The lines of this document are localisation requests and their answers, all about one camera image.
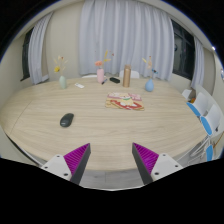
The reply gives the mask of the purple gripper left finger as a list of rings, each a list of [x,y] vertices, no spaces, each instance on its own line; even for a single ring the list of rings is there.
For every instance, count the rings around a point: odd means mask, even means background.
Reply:
[[[55,155],[42,166],[42,169],[79,185],[90,154],[90,144],[87,143],[66,155]]]

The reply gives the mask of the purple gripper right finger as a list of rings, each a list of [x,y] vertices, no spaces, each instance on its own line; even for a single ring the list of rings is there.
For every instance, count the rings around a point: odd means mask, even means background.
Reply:
[[[132,154],[144,185],[182,169],[182,166],[168,154],[157,154],[137,143],[132,144]]]

